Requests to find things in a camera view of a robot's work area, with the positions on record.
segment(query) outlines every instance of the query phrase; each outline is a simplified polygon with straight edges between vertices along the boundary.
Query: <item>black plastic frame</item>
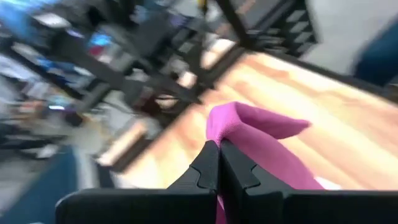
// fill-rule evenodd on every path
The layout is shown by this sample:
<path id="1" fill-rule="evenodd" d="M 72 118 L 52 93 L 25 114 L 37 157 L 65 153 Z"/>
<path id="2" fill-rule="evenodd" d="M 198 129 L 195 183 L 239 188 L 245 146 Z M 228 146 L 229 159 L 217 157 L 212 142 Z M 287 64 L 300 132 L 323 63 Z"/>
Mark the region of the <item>black plastic frame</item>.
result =
<path id="1" fill-rule="evenodd" d="M 219 150 L 206 142 L 187 171 L 167 189 L 89 189 L 67 195 L 56 224 L 214 223 Z"/>
<path id="2" fill-rule="evenodd" d="M 397 191 L 295 190 L 228 140 L 220 170 L 228 224 L 398 222 Z"/>

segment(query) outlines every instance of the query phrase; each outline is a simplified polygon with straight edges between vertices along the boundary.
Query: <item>wooden platform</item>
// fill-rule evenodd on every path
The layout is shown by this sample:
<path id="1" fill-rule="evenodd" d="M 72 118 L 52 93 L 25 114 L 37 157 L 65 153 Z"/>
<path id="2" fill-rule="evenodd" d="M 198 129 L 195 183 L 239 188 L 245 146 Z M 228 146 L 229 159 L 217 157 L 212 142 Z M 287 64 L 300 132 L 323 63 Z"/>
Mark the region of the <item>wooden platform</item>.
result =
<path id="1" fill-rule="evenodd" d="M 212 63 L 227 45 L 218 43 L 205 63 Z M 193 105 L 181 115 L 123 176 L 138 187 L 166 188 L 204 145 L 212 107 L 240 101 L 311 121 L 312 127 L 281 142 L 316 176 L 344 189 L 398 189 L 395 105 L 265 54 L 244 56 L 216 88 L 203 95 L 204 105 Z M 134 139 L 133 132 L 137 130 L 121 138 L 121 145 Z M 103 161 L 123 150 L 120 141 Z"/>

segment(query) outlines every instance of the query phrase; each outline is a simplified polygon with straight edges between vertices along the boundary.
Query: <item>pink fabric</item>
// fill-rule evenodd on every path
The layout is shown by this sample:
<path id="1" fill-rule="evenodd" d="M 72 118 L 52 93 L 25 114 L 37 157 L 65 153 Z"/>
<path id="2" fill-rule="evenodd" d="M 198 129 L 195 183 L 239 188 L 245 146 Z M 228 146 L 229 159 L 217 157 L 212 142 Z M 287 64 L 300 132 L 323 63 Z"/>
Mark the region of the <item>pink fabric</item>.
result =
<path id="1" fill-rule="evenodd" d="M 299 158 L 277 139 L 295 136 L 310 123 L 238 102 L 216 106 L 206 126 L 207 140 L 220 146 L 230 140 L 243 153 L 272 175 L 295 189 L 323 189 Z M 221 204 L 217 206 L 217 224 L 224 224 Z"/>

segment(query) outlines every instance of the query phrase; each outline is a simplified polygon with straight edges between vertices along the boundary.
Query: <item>white object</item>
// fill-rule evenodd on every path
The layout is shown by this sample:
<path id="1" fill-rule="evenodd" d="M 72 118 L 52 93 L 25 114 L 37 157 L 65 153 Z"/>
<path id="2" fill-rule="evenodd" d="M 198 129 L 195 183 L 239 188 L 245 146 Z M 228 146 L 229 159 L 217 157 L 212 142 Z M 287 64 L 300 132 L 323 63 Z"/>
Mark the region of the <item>white object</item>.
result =
<path id="1" fill-rule="evenodd" d="M 39 153 L 37 153 L 37 158 L 44 159 L 52 157 L 59 149 L 58 145 L 48 144 Z"/>
<path id="2" fill-rule="evenodd" d="M 326 180 L 322 177 L 315 177 L 315 180 L 325 189 L 327 190 L 341 190 L 341 186 L 333 183 L 330 180 Z"/>
<path id="3" fill-rule="evenodd" d="M 51 28 L 67 28 L 71 26 L 71 24 L 66 19 L 54 13 L 46 13 L 34 16 L 34 19 L 37 20 L 39 23 Z"/>

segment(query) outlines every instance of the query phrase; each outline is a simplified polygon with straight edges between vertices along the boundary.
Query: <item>light wooden surface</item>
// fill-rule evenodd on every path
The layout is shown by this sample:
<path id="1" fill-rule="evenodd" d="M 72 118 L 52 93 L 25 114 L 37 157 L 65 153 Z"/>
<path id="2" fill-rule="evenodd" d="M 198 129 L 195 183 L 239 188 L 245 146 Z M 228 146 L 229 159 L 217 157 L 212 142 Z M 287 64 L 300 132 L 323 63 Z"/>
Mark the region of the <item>light wooden surface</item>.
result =
<path id="1" fill-rule="evenodd" d="M 214 61 L 224 45 L 218 44 L 205 63 Z M 191 106 L 123 176 L 138 187 L 166 188 L 204 145 L 212 107 L 240 101 L 311 121 L 302 134 L 281 142 L 316 176 L 344 189 L 398 189 L 396 106 L 265 54 L 244 56 L 216 87 L 203 95 L 204 105 Z"/>

